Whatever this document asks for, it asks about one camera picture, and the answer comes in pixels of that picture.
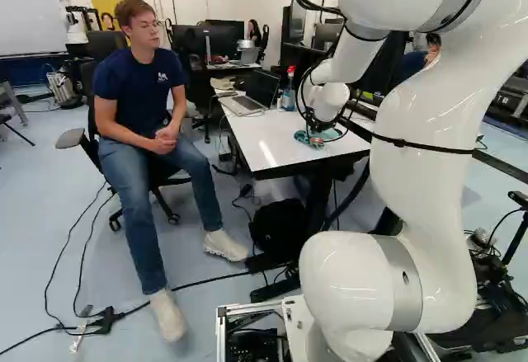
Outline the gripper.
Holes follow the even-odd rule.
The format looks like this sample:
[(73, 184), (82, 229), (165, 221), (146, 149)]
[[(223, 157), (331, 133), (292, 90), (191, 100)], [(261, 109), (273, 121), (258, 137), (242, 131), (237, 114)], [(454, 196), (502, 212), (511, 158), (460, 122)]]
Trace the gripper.
[(307, 133), (309, 137), (309, 145), (312, 147), (323, 147), (325, 144), (325, 134), (323, 131), (332, 129), (336, 125), (336, 122), (334, 120), (322, 121), (317, 118), (309, 117), (307, 119), (307, 125), (310, 130)]

